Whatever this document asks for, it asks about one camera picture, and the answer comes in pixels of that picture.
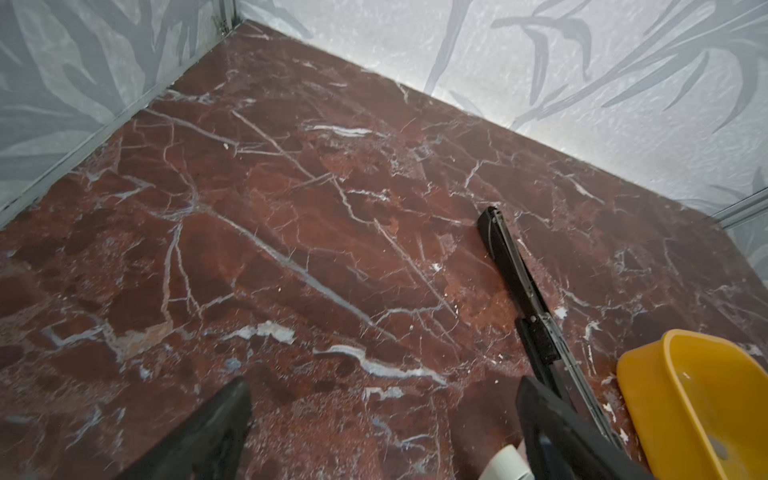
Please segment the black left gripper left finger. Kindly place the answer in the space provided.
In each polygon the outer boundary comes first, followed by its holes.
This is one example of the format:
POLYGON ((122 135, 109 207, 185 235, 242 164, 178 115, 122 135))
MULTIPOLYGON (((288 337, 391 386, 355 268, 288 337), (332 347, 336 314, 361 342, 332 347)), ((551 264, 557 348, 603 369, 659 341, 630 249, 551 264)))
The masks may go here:
POLYGON ((234 479, 251 416, 248 384, 234 378, 117 477, 234 479))

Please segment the black metal stapler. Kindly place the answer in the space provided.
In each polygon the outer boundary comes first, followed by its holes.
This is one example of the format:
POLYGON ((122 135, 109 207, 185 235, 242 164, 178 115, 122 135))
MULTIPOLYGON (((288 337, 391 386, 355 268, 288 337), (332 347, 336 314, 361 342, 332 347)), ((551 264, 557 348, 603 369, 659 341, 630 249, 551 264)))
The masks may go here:
POLYGON ((477 220, 477 228, 520 312, 515 327, 535 377, 624 452, 623 440, 613 430, 610 418, 605 415, 562 330, 546 306, 501 210, 495 206, 487 207, 477 220))

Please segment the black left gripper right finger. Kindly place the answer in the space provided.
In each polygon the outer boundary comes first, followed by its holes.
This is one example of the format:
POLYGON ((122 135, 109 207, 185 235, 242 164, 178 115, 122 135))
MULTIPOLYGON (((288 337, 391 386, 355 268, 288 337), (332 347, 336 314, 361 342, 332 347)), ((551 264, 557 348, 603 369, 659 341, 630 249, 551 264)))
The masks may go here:
POLYGON ((521 379, 516 410, 527 461, 536 479, 653 477, 534 378, 521 379))

